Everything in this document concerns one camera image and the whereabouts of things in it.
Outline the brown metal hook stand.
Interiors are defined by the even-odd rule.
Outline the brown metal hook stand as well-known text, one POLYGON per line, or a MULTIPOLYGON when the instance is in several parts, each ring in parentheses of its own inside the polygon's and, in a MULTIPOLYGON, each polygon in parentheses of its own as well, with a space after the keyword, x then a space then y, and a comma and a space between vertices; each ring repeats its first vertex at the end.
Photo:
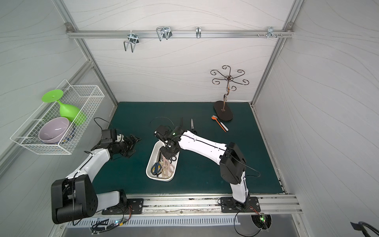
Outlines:
POLYGON ((231 75, 232 68, 229 65, 223 65, 222 66, 223 70, 229 69, 229 73, 227 75, 222 74, 219 70, 211 70, 210 74, 212 76, 221 76, 221 78, 213 78, 212 79, 212 84, 214 85, 219 85, 221 81, 227 82, 226 85, 226 93, 223 95, 223 100, 217 101, 214 103, 213 108, 216 112, 217 117, 222 120, 222 121, 231 121, 233 119, 233 113, 231 109, 229 108, 227 104, 228 96, 231 91, 236 91, 237 87, 236 86, 231 86, 230 83, 242 85, 242 86, 247 86, 250 84, 250 82, 246 79, 243 79, 242 82, 236 82, 235 79, 240 78, 245 75, 245 71, 242 69, 238 69, 237 73, 239 73, 238 76, 233 77, 231 75))

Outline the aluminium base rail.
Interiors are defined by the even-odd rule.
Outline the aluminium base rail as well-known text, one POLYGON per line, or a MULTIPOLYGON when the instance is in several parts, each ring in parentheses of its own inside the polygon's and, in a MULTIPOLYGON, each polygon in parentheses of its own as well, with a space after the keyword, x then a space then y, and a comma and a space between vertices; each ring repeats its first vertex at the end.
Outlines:
POLYGON ((149 194, 127 199, 137 216, 194 216, 239 214, 302 214, 295 195, 257 195, 248 198, 246 207, 236 206, 231 195, 223 194, 149 194))

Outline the double prong metal hook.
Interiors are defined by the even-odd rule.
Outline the double prong metal hook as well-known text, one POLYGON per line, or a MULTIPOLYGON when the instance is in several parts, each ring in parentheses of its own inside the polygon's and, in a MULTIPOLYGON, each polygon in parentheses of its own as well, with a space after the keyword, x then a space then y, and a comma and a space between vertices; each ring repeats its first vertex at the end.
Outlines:
POLYGON ((131 32, 127 36, 127 40, 123 42, 124 51, 127 51, 130 47, 131 52, 134 52, 137 43, 139 43, 139 37, 131 32))

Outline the lilac bowl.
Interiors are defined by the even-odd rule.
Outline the lilac bowl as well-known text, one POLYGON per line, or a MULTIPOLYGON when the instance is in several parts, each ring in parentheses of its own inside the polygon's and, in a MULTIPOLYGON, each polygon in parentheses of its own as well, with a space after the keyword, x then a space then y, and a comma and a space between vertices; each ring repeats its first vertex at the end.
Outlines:
POLYGON ((40 129, 38 138, 44 144, 56 144, 63 138, 71 123, 65 117, 54 118, 40 129))

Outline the blue yellow handled scissors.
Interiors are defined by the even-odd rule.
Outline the blue yellow handled scissors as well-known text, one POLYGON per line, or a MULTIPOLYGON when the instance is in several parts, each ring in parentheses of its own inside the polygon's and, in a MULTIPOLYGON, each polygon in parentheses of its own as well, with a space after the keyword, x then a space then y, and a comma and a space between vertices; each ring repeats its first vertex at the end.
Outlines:
POLYGON ((151 167, 151 174, 153 176, 158 177, 161 174, 162 171, 162 163, 161 162, 155 162, 153 166, 151 167))

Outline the right end metal hook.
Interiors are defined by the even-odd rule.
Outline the right end metal hook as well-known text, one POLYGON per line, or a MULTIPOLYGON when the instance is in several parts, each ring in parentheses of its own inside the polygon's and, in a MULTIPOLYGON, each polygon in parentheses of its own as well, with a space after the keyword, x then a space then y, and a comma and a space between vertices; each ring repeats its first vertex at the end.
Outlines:
POLYGON ((269 27, 264 34, 257 34, 257 37, 259 38, 265 37, 267 39, 271 39, 271 38, 277 39, 277 38, 283 37, 283 35, 275 33, 273 27, 269 27))

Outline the green plastic goblet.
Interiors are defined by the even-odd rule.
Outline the green plastic goblet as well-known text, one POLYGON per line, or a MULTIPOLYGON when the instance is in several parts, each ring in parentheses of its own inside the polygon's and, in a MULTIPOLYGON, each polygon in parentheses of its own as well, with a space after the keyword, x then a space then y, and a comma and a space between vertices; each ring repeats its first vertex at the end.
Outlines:
POLYGON ((64 104, 60 101, 64 92, 60 89, 55 89, 47 92, 41 98, 44 103, 57 102, 60 105, 59 113, 61 117, 67 118, 75 125, 79 126, 86 122, 87 116, 78 107, 70 104, 64 104))

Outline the black handled steel scissors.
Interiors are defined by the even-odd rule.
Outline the black handled steel scissors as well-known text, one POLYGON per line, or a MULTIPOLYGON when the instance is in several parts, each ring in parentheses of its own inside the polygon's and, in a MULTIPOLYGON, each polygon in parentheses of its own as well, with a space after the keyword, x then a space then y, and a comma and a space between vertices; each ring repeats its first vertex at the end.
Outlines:
POLYGON ((191 133, 197 134, 197 131, 194 129, 193 119, 190 120, 190 128, 191 128, 191 133))

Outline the small black handled scissors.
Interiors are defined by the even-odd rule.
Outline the small black handled scissors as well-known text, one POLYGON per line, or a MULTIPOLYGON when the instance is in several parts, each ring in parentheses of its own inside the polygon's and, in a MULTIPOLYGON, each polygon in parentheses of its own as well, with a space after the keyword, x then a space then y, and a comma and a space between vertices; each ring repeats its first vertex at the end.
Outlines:
POLYGON ((174 156, 168 158, 168 160, 170 161, 170 163, 175 162, 177 160, 177 156, 174 155, 174 156))

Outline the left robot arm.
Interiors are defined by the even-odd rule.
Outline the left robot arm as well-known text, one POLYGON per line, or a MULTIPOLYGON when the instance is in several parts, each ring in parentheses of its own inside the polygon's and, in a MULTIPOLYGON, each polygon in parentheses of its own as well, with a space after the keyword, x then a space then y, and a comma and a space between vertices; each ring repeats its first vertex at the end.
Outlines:
POLYGON ((97 194, 92 182, 114 155, 130 158, 140 140, 134 135, 125 137, 122 134, 103 139, 88 152, 88 157, 77 169, 66 178, 54 181, 51 185, 52 221, 55 224, 80 221, 104 209, 128 211, 124 190, 97 194))

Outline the aluminium top rail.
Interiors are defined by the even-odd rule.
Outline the aluminium top rail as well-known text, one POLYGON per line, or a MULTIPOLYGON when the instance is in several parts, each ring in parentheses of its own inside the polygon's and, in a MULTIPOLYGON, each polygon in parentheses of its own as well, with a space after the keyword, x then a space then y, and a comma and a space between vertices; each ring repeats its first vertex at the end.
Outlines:
MULTIPOLYGON (((247 39, 259 38, 257 34, 264 34, 264 30, 204 30, 201 29, 201 39, 247 39)), ((73 31, 67 35, 71 39, 126 39, 130 33, 136 34, 139 39, 158 39, 155 30, 136 31, 73 31)), ((281 38, 291 38, 293 31, 274 30, 277 34, 282 34, 281 38)), ((196 39, 196 29, 192 30, 172 30, 172 39, 196 39)))

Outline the looped metal hook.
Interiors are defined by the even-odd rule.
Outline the looped metal hook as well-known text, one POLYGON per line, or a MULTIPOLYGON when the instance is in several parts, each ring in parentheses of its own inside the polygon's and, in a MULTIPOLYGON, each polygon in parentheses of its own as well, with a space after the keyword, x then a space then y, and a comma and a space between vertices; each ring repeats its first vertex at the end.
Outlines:
POLYGON ((170 27, 157 27, 156 33, 158 35, 159 41, 162 41, 163 39, 169 39, 170 37, 172 37, 172 31, 170 27))

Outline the small metal hook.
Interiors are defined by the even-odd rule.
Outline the small metal hook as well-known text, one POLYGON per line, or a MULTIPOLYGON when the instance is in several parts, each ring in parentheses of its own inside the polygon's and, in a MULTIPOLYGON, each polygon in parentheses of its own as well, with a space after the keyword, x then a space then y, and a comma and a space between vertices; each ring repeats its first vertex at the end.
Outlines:
POLYGON ((196 27, 196 38, 197 39, 201 38, 201 28, 200 27, 196 27))

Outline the round black fan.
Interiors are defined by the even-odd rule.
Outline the round black fan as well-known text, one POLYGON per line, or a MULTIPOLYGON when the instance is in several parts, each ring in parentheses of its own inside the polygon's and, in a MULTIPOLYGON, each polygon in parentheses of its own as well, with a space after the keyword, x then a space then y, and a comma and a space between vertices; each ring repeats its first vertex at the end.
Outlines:
POLYGON ((251 219, 255 226, 261 230, 268 230, 272 224, 271 215, 260 214, 260 215, 252 215, 251 219))

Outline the white storage box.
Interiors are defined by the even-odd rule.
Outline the white storage box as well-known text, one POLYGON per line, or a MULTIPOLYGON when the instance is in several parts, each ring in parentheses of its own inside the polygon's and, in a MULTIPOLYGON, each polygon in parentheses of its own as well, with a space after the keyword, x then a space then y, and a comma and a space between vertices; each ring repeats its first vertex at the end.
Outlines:
POLYGON ((161 147, 163 147, 161 141, 154 145, 146 167, 146 175, 156 181, 169 182, 174 178, 180 153, 178 152, 172 158, 166 158, 160 151, 161 147))

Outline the pink scissors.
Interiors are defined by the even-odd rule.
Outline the pink scissors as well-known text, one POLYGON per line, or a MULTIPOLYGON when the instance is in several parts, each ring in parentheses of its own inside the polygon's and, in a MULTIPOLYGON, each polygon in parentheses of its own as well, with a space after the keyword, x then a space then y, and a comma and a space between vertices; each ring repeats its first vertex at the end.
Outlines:
POLYGON ((168 179, 170 177, 172 177, 172 175, 174 174, 174 171, 175 171, 175 167, 174 165, 172 165, 172 163, 166 159, 165 157, 162 157, 162 177, 163 179, 168 179))

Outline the white vent strip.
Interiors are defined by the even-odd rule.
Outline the white vent strip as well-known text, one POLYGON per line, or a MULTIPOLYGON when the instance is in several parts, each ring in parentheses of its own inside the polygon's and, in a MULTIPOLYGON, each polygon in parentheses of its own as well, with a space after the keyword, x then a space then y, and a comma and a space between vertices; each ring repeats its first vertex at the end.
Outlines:
MULTIPOLYGON (((70 222, 67 224, 68 228, 89 228, 97 223, 101 223, 100 227, 117 222, 118 218, 111 217, 97 217, 86 218, 80 221, 75 226, 70 222)), ((210 215, 210 216, 158 216, 158 217, 142 217, 134 216, 122 227, 200 227, 200 226, 238 226, 240 222, 234 215, 210 215)))

